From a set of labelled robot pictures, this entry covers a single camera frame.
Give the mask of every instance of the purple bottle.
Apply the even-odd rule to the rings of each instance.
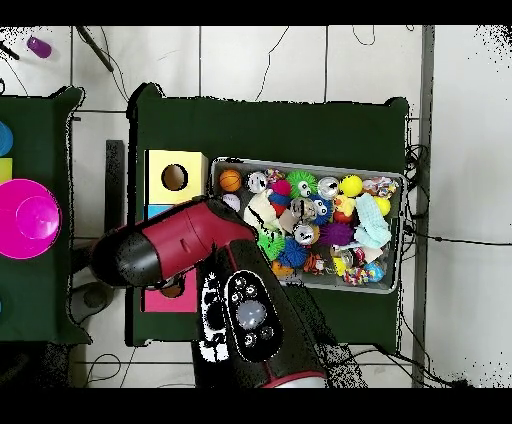
[[[52,46],[45,43],[43,40],[31,36],[27,41],[27,47],[32,50],[41,59],[46,59],[52,54]]]

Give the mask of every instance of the light blue cloth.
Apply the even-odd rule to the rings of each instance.
[[[356,227],[354,239],[363,246],[380,249],[391,240],[388,223],[371,194],[356,198],[357,215],[361,225]]]

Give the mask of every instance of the pink block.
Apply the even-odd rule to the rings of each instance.
[[[197,281],[196,270],[185,274],[185,290],[174,299],[165,297],[160,290],[144,292],[143,312],[197,312]]]

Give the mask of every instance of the yellow rubber duck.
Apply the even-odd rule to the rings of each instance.
[[[334,209],[343,212],[345,216],[351,216],[356,207],[356,199],[339,194],[334,198]]]

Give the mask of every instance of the yellow ball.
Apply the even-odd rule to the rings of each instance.
[[[375,200],[375,203],[377,203],[382,216],[386,216],[391,210],[391,202],[384,197],[373,196],[373,199]]]
[[[356,197],[363,191],[363,180],[357,175],[348,175],[338,186],[343,194],[347,197]]]

